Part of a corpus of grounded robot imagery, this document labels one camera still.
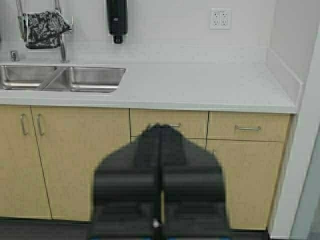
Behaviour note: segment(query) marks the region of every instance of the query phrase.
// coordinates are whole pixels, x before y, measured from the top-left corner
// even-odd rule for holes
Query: dish towel
[[[28,49],[55,49],[60,47],[60,35],[72,30],[58,10],[27,13],[26,47]]]

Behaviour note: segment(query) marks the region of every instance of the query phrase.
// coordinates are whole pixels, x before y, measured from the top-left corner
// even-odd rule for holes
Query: soap dispenser
[[[124,42],[124,35],[128,33],[127,0],[106,0],[108,12],[109,33],[115,44]]]

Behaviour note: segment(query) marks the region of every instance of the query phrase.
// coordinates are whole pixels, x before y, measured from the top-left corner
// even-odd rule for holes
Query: stainless steel sink
[[[7,90],[36,89],[57,70],[53,66],[0,66],[0,82]]]
[[[69,67],[66,76],[71,91],[110,93],[118,89],[125,72],[124,68]]]
[[[0,66],[1,84],[7,90],[111,93],[125,68]]]

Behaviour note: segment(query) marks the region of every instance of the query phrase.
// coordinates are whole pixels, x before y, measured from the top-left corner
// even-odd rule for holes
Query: electrical outlet
[[[232,9],[229,8],[212,8],[210,29],[229,30],[231,29]]]

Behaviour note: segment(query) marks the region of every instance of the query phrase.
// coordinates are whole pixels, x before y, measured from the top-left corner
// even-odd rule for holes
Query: countertop
[[[1,65],[41,65],[1,62]],[[113,93],[0,90],[2,105],[139,108],[295,114],[297,107],[263,63],[117,63],[126,68]]]

